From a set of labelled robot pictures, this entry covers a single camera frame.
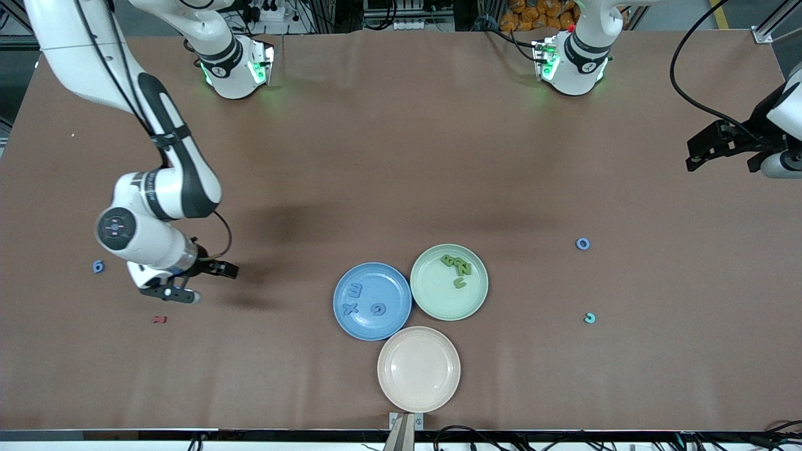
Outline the beige plate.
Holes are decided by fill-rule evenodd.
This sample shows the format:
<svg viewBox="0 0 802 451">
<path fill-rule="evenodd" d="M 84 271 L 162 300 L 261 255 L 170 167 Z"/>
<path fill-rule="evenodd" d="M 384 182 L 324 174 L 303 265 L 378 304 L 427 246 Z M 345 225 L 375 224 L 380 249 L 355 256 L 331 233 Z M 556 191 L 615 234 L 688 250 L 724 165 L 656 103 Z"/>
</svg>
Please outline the beige plate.
<svg viewBox="0 0 802 451">
<path fill-rule="evenodd" d="M 432 413 L 449 403 L 461 372 L 452 340 L 428 326 L 409 326 L 394 334 L 383 345 L 377 363 L 385 397 L 407 413 Z"/>
</svg>

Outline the brown table cover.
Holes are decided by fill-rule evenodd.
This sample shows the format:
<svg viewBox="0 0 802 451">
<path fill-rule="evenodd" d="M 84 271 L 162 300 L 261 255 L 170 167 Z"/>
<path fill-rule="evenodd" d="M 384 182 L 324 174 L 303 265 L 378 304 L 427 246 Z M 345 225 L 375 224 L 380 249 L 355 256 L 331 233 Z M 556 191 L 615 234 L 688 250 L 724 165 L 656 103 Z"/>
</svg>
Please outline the brown table cover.
<svg viewBox="0 0 802 451">
<path fill-rule="evenodd" d="M 410 315 L 463 369 L 427 427 L 802 419 L 802 181 L 746 154 L 685 169 L 713 117 L 670 84 L 681 37 L 621 34 L 578 97 L 481 33 L 271 37 L 271 85 L 233 101 L 180 38 L 130 38 L 223 186 L 241 270 L 192 279 L 195 305 L 138 293 L 94 235 L 158 152 L 39 60 L 0 158 L 0 428 L 383 428 L 382 344 L 341 330 L 333 290 L 441 243 L 481 257 L 489 295 L 463 321 Z"/>
</svg>

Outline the aluminium frame profile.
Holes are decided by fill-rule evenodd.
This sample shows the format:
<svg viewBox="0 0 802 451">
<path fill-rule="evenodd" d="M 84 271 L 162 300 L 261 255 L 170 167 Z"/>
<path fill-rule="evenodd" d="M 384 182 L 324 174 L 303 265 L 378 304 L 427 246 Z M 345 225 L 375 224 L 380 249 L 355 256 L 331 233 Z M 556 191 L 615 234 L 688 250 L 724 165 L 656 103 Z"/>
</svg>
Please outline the aluminium frame profile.
<svg viewBox="0 0 802 451">
<path fill-rule="evenodd" d="M 754 43 L 771 44 L 802 35 L 802 26 L 799 26 L 793 31 L 779 35 L 777 38 L 773 37 L 773 32 L 800 8 L 802 8 L 802 0 L 782 0 L 782 2 L 771 11 L 771 14 L 762 20 L 758 26 L 751 26 L 751 35 L 753 36 Z"/>
</svg>

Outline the metal bracket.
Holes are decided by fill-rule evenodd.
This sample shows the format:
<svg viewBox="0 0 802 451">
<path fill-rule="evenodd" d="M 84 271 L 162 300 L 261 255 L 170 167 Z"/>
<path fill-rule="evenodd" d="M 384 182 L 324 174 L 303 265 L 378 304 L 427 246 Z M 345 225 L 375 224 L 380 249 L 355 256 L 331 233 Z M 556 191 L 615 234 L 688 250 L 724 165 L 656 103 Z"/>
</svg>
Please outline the metal bracket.
<svg viewBox="0 0 802 451">
<path fill-rule="evenodd" d="M 383 451 L 415 451 L 415 434 L 424 430 L 423 413 L 390 413 Z"/>
</svg>

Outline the bag of oranges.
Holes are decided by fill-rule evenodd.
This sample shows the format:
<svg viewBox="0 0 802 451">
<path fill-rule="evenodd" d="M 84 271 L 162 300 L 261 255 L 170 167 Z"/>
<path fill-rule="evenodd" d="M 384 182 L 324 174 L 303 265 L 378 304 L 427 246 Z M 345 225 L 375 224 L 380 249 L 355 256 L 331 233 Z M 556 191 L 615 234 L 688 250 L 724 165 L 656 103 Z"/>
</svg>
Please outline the bag of oranges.
<svg viewBox="0 0 802 451">
<path fill-rule="evenodd" d="M 504 33 L 541 28 L 570 31 L 580 15 L 581 6 L 575 0 L 508 0 L 498 28 Z"/>
</svg>

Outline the blue plate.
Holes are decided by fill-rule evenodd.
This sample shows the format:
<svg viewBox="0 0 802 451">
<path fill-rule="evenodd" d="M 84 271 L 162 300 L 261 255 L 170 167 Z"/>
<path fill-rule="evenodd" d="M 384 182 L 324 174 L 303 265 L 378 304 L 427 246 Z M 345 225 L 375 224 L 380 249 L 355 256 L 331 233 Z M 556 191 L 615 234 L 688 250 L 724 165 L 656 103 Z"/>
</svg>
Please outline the blue plate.
<svg viewBox="0 0 802 451">
<path fill-rule="evenodd" d="M 361 283 L 359 299 L 348 297 L 352 283 Z M 359 313 L 343 315 L 343 303 L 358 303 Z M 383 303 L 386 313 L 373 315 L 370 307 Z M 333 291 L 333 316 L 349 336 L 363 341 L 381 341 L 401 330 L 412 312 L 412 290 L 398 269 L 381 262 L 365 262 L 350 268 Z"/>
</svg>

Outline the power strip with black plugs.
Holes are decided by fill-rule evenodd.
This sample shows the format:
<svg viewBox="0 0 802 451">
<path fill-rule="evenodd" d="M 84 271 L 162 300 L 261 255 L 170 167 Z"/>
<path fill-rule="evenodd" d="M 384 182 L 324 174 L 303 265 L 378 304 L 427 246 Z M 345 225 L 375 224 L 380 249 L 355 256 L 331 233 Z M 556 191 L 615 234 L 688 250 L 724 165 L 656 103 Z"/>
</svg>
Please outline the power strip with black plugs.
<svg viewBox="0 0 802 451">
<path fill-rule="evenodd" d="M 284 22 L 287 9 L 283 0 L 242 0 L 242 17 L 245 23 Z"/>
</svg>

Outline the green plate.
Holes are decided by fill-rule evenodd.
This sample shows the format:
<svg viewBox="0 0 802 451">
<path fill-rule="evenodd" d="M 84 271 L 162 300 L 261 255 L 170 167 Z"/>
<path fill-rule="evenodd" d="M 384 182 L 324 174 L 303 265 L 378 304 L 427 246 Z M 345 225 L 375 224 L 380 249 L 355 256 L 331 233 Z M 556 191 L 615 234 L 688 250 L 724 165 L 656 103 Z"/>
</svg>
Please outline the green plate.
<svg viewBox="0 0 802 451">
<path fill-rule="evenodd" d="M 457 269 L 447 267 L 440 258 L 470 260 L 472 274 L 462 276 L 467 286 L 456 289 Z M 418 307 L 434 319 L 461 321 L 479 311 L 489 294 L 489 272 L 478 254 L 458 244 L 439 244 L 419 255 L 410 272 L 410 289 Z"/>
</svg>

